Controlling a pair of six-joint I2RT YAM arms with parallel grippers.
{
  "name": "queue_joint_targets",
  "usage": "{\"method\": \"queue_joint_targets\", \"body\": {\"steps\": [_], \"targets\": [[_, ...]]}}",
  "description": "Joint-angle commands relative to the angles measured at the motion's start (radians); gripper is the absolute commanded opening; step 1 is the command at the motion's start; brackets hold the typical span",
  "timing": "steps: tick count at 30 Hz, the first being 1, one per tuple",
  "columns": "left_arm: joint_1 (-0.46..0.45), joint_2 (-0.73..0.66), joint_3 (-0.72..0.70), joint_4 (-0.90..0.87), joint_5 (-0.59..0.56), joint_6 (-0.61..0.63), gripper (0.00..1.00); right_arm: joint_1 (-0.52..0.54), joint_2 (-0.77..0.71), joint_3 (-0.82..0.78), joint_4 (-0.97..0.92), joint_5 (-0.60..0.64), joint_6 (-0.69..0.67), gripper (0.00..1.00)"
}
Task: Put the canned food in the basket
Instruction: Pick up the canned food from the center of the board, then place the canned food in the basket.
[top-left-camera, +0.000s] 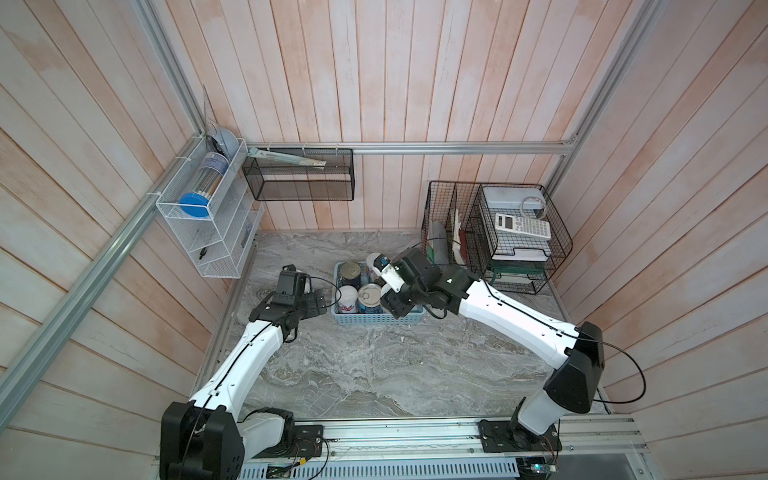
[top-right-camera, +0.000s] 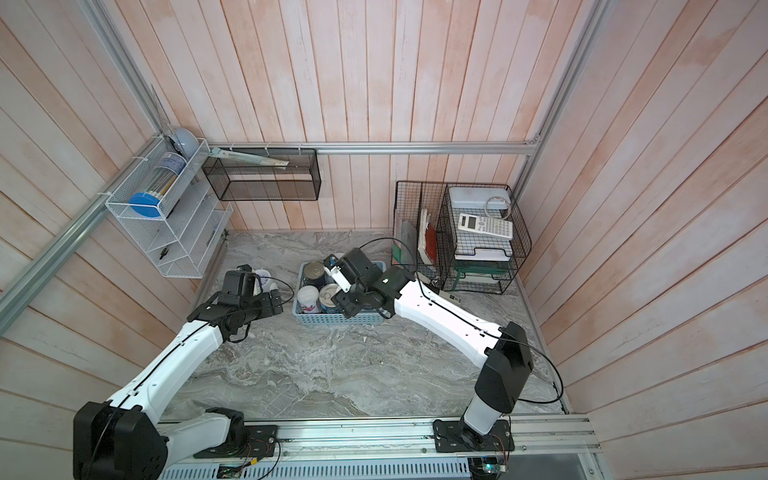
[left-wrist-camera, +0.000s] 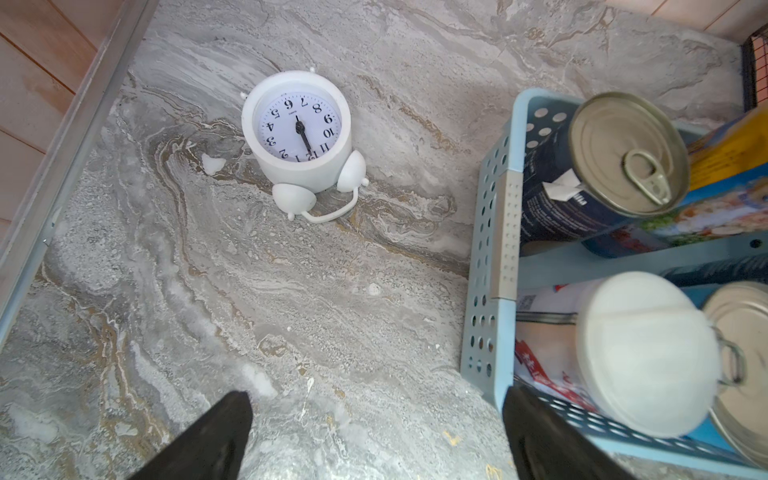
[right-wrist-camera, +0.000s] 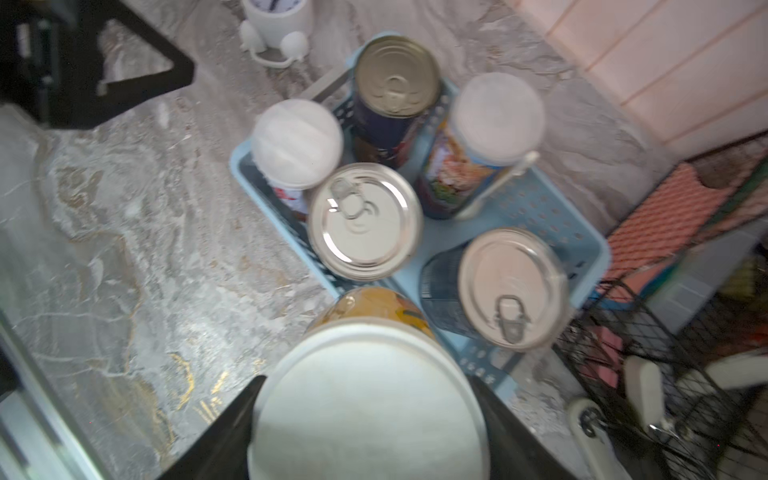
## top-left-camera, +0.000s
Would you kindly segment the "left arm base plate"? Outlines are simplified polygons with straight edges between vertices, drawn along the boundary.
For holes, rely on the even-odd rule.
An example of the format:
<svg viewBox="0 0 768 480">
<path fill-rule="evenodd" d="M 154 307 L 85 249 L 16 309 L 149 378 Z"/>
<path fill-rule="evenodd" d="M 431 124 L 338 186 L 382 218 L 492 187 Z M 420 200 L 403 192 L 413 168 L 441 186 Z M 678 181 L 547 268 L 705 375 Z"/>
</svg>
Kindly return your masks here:
<svg viewBox="0 0 768 480">
<path fill-rule="evenodd" d="M 254 456 L 264 458 L 305 458 L 312 459 L 324 454 L 324 426 L 299 425 L 289 429 L 289 434 L 276 446 L 269 447 Z"/>
</svg>

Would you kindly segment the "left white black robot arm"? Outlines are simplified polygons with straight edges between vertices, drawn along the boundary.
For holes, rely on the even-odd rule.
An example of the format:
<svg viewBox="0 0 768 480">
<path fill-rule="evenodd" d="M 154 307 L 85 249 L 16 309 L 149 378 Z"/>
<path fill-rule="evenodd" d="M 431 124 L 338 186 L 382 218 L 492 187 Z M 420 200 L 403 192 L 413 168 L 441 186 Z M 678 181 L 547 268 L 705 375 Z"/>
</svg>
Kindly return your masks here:
<svg viewBox="0 0 768 480">
<path fill-rule="evenodd" d="M 301 321 L 326 313 L 322 292 L 309 274 L 289 264 L 275 290 L 250 313 L 244 333 L 222 365 L 185 402 L 171 403 L 161 418 L 159 476 L 162 479 L 235 479 L 245 462 L 260 455 L 300 463 L 317 453 L 295 431 L 292 412 L 265 407 L 240 413 L 269 359 L 296 340 Z"/>
</svg>

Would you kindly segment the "colourful can white lid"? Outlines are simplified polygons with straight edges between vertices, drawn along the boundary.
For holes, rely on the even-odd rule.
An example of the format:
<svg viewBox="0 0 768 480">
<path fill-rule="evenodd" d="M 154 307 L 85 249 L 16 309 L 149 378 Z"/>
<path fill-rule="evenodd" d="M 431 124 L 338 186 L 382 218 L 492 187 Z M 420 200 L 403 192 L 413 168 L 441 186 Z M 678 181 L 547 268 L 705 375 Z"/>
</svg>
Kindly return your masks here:
<svg viewBox="0 0 768 480">
<path fill-rule="evenodd" d="M 382 278 L 381 270 L 390 263 L 389 258 L 378 252 L 369 254 L 366 257 L 366 268 L 368 272 L 368 278 L 370 283 L 375 283 L 379 286 L 384 286 L 386 281 Z"/>
</svg>

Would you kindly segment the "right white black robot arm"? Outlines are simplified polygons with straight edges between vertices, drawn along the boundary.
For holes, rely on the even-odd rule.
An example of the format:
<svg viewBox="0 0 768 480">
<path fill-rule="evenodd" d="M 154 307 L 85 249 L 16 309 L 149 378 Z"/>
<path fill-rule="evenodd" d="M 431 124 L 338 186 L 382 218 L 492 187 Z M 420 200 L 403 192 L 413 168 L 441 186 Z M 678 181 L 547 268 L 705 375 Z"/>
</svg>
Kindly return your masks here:
<svg viewBox="0 0 768 480">
<path fill-rule="evenodd" d="M 577 327 L 528 307 L 457 264 L 438 266 L 418 247 L 373 262 L 386 287 L 382 307 L 400 318 L 414 307 L 443 310 L 491 327 L 536 354 L 552 369 L 542 389 L 526 398 L 510 429 L 542 436 L 566 414 L 592 408 L 604 364 L 602 330 Z"/>
</svg>

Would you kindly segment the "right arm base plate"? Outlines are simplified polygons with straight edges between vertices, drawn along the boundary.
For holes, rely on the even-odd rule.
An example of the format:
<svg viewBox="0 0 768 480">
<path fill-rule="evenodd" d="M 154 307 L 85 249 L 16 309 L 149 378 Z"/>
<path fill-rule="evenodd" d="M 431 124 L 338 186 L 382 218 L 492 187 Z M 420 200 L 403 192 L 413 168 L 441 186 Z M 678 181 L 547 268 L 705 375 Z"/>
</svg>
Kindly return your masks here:
<svg viewBox="0 0 768 480">
<path fill-rule="evenodd" d="M 545 452 L 562 450 L 558 423 L 551 425 L 542 435 L 536 435 L 512 421 L 480 420 L 478 436 L 485 453 Z"/>
</svg>

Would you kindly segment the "red white can white lid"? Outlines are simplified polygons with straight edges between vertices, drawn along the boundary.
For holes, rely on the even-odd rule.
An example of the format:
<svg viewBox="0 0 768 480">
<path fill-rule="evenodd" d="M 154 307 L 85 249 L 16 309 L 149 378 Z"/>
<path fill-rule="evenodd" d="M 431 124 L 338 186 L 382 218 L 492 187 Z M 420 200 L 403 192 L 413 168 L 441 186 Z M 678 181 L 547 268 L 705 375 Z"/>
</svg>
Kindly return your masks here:
<svg viewBox="0 0 768 480">
<path fill-rule="evenodd" d="M 356 314 L 358 312 L 358 290 L 352 285 L 344 285 L 339 289 L 337 312 L 340 315 Z"/>
</svg>

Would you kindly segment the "light blue plastic basket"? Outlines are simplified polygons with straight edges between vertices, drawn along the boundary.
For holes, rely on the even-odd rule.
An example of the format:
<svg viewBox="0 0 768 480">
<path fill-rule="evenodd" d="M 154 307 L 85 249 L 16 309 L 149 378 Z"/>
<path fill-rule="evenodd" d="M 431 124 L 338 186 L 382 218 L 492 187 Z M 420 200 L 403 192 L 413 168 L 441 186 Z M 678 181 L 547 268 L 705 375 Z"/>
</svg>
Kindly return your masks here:
<svg viewBox="0 0 768 480">
<path fill-rule="evenodd" d="M 341 299 L 331 307 L 335 320 L 342 325 L 413 324 L 425 314 L 423 307 L 414 307 L 403 317 L 395 318 L 380 302 L 382 287 L 377 275 L 365 262 L 344 261 L 334 267 L 334 282 L 341 290 Z"/>
</svg>

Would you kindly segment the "dark blue gold-top can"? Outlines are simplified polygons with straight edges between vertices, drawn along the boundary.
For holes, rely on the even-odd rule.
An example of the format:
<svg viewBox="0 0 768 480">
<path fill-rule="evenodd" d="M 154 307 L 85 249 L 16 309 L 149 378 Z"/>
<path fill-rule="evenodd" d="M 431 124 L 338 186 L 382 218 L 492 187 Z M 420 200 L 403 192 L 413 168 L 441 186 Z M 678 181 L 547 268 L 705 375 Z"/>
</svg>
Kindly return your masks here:
<svg viewBox="0 0 768 480">
<path fill-rule="evenodd" d="M 362 268 L 358 262 L 346 261 L 339 266 L 338 279 L 341 286 L 352 286 L 359 289 L 362 285 Z"/>
</svg>

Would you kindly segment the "blue Progresso soup can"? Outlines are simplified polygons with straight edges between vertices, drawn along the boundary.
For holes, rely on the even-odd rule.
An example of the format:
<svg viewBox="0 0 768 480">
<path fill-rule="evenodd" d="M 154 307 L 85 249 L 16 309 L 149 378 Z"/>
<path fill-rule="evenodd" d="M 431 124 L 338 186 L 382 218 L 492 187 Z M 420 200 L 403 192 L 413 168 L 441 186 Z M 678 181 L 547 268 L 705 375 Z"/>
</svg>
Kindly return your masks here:
<svg viewBox="0 0 768 480">
<path fill-rule="evenodd" d="M 369 283 L 362 285 L 358 290 L 358 312 L 360 314 L 381 314 L 383 312 L 381 306 L 382 288 L 375 284 Z"/>
</svg>

